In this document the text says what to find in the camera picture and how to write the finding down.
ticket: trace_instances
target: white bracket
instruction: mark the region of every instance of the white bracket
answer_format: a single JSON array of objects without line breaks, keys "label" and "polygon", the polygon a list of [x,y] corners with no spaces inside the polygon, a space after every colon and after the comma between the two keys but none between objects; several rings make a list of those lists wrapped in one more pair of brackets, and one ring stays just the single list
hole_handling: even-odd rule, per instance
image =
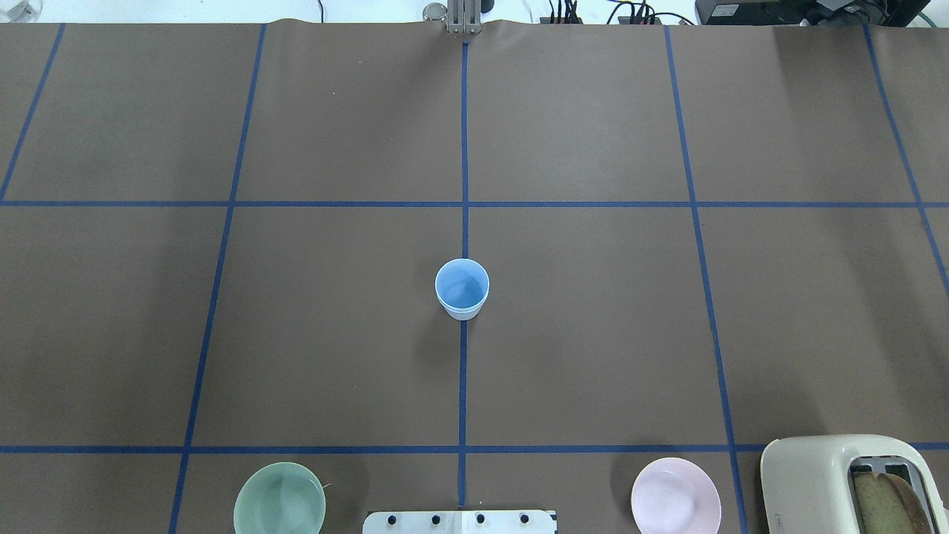
[{"label": "white bracket", "polygon": [[446,8],[449,33],[481,33],[481,0],[448,0]]},{"label": "white bracket", "polygon": [[557,534],[557,512],[548,510],[455,510],[373,512],[363,534]]}]

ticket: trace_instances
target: sticker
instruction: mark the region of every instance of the sticker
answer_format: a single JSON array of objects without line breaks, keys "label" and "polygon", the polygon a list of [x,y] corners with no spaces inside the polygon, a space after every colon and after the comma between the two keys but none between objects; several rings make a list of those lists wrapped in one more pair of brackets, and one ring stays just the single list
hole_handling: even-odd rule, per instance
[{"label": "sticker", "polygon": [[738,4],[722,4],[721,6],[715,6],[715,9],[712,10],[712,16],[730,17],[735,14],[735,11],[738,11]]}]

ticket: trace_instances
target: vertical blue line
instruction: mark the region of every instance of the vertical blue line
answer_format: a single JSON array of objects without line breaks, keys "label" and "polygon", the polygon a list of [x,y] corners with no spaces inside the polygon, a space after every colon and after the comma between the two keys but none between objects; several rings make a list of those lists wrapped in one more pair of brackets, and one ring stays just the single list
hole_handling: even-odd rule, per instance
[{"label": "vertical blue line", "polygon": [[748,520],[745,517],[744,492],[741,489],[741,474],[738,471],[738,455],[735,451],[735,432],[732,427],[732,409],[728,402],[728,386],[725,381],[725,366],[721,358],[721,343],[718,340],[718,325],[715,317],[715,303],[712,300],[712,284],[709,281],[708,263],[705,259],[705,242],[702,239],[701,221],[698,218],[696,187],[692,178],[692,162],[689,158],[689,144],[685,138],[685,121],[682,118],[682,103],[679,97],[679,79],[676,76],[676,60],[672,51],[672,37],[669,27],[665,31],[665,51],[669,58],[669,77],[672,81],[672,97],[676,104],[676,120],[679,123],[679,144],[682,149],[682,163],[685,167],[685,181],[689,188],[689,203],[692,208],[692,227],[696,234],[698,265],[702,273],[702,288],[705,291],[705,310],[712,330],[712,342],[715,347],[716,370],[718,374],[718,395],[721,399],[721,412],[725,420],[725,436],[728,438],[728,453],[732,463],[732,483],[735,486],[735,500],[738,507],[738,522],[742,534],[748,534]]},{"label": "vertical blue line", "polygon": [[237,157],[234,161],[234,174],[231,182],[230,205],[224,218],[224,230],[221,232],[221,245],[217,252],[217,266],[214,269],[214,285],[211,289],[211,302],[208,305],[208,317],[204,326],[204,338],[201,340],[201,354],[197,360],[195,373],[195,388],[192,392],[191,409],[188,413],[188,427],[185,430],[184,447],[181,454],[181,464],[178,468],[178,479],[175,486],[175,500],[172,503],[172,517],[168,524],[168,533],[175,534],[177,530],[178,512],[181,510],[181,497],[184,493],[184,481],[188,473],[188,459],[192,440],[195,436],[195,420],[197,419],[198,403],[201,400],[201,385],[204,382],[204,370],[208,361],[208,349],[211,347],[211,332],[214,327],[214,314],[217,311],[217,296],[220,293],[221,278],[224,275],[224,260],[228,251],[228,239],[231,236],[231,222],[234,213],[234,201],[237,198],[237,185],[240,182],[241,165],[244,159],[244,145],[247,142],[247,131],[251,125],[253,111],[253,97],[257,89],[257,73],[260,70],[260,58],[264,51],[264,38],[267,35],[267,25],[260,25],[260,34],[257,37],[257,51],[253,60],[251,73],[251,87],[248,90],[247,106],[244,109],[244,123],[241,126],[240,141],[237,146]]},{"label": "vertical blue line", "polygon": [[[461,44],[461,256],[468,257],[468,41]],[[468,321],[459,328],[458,507],[465,506],[468,446]]]},{"label": "vertical blue line", "polygon": [[33,114],[36,113],[36,106],[40,103],[40,97],[43,96],[43,88],[47,85],[47,78],[49,77],[49,72],[53,68],[53,61],[56,60],[56,52],[59,51],[59,45],[63,42],[64,32],[65,24],[61,24],[59,30],[56,31],[56,39],[53,41],[53,48],[49,51],[47,65],[43,68],[43,75],[40,76],[40,83],[38,86],[36,86],[36,92],[33,93],[33,101],[29,103],[27,119],[23,122],[23,128],[20,129],[20,137],[17,138],[16,145],[13,147],[13,154],[9,158],[7,174],[4,176],[3,185],[0,185],[0,201],[2,201],[7,195],[9,181],[13,179],[13,169],[16,168],[16,161],[20,159],[20,150],[23,148],[23,141],[27,139],[29,125],[33,122]]},{"label": "vertical blue line", "polygon": [[889,99],[886,97],[884,79],[880,74],[880,65],[877,63],[877,52],[873,48],[873,37],[870,36],[870,28],[866,24],[864,24],[864,38],[866,39],[866,49],[870,52],[870,64],[873,65],[873,74],[877,78],[877,88],[880,90],[880,98],[884,103],[886,118],[890,122],[890,130],[893,131],[893,139],[896,140],[897,149],[900,151],[902,169],[906,172],[906,178],[909,180],[909,188],[913,191],[913,198],[916,200],[916,207],[920,212],[922,227],[925,229],[926,237],[929,239],[929,248],[932,249],[933,257],[936,259],[936,268],[939,269],[940,277],[942,278],[942,289],[947,295],[949,295],[949,275],[946,274],[946,267],[942,262],[942,254],[940,254],[940,248],[936,244],[936,236],[933,235],[933,229],[929,225],[929,217],[926,215],[926,208],[922,204],[920,188],[916,184],[916,177],[913,175],[913,168],[909,165],[909,157],[906,156],[906,148],[902,144],[900,129],[896,126],[896,118],[893,116],[893,110],[890,108]]}]

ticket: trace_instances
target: brown table surface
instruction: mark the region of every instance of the brown table surface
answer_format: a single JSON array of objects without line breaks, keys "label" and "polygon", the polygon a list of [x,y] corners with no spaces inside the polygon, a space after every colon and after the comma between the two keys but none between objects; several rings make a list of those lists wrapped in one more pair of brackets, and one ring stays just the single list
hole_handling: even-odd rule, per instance
[{"label": "brown table surface", "polygon": [[947,30],[4,26],[0,95],[0,532],[228,532],[280,460],[327,533],[636,532],[670,455],[766,532],[823,433],[949,491]]}]

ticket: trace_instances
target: white floor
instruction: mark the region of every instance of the white floor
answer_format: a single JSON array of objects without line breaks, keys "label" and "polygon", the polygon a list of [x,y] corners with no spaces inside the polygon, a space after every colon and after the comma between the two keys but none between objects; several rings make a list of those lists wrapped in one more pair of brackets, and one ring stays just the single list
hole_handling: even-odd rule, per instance
[{"label": "white floor", "polygon": [[[323,0],[323,5],[327,22],[412,22],[421,20],[422,8],[431,1]],[[694,0],[654,0],[653,4],[657,10],[696,21]],[[586,24],[603,24],[614,7],[607,0],[579,0],[577,10]],[[949,27],[949,0],[931,0],[923,12],[940,27]],[[549,13],[548,0],[496,0],[485,20],[537,22]],[[282,18],[319,22],[320,7],[317,0],[45,0],[40,22],[271,22]],[[674,21],[670,17],[666,23]],[[911,26],[927,25],[917,18]]]}]

